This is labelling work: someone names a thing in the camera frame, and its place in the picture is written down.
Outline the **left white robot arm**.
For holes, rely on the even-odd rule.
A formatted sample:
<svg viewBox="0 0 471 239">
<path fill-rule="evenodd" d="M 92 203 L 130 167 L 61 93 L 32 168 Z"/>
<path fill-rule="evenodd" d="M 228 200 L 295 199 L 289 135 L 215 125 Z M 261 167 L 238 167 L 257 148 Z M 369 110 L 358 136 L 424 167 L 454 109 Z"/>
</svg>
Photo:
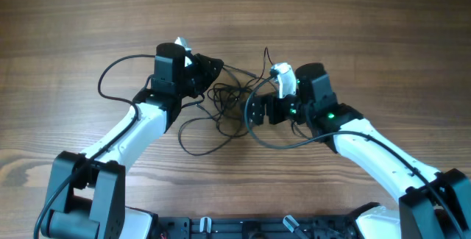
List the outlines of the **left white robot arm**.
<svg viewBox="0 0 471 239">
<path fill-rule="evenodd" d="M 182 100 L 203 95 L 224 63 L 192 54 L 182 38 L 158 45 L 152 59 L 154 72 L 127 102 L 123 119 L 80 153 L 63 151 L 54 159 L 34 238 L 166 238 L 157 214 L 126 206 L 126 175 L 169 130 Z"/>
</svg>

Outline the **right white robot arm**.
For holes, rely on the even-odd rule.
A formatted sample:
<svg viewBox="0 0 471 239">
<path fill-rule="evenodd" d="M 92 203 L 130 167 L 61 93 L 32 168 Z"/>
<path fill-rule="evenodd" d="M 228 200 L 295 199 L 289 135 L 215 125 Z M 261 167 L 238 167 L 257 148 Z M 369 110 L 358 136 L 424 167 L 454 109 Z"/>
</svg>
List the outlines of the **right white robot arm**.
<svg viewBox="0 0 471 239">
<path fill-rule="evenodd" d="M 360 238 L 469 238 L 470 179 L 456 168 L 442 172 L 420 162 L 382 136 L 359 111 L 340 104 L 321 63 L 292 69 L 271 67 L 267 82 L 278 87 L 262 96 L 251 92 L 242 106 L 247 127 L 291 120 L 306 124 L 311 138 L 363 168 L 399 209 L 370 203 L 353 215 Z"/>
</svg>

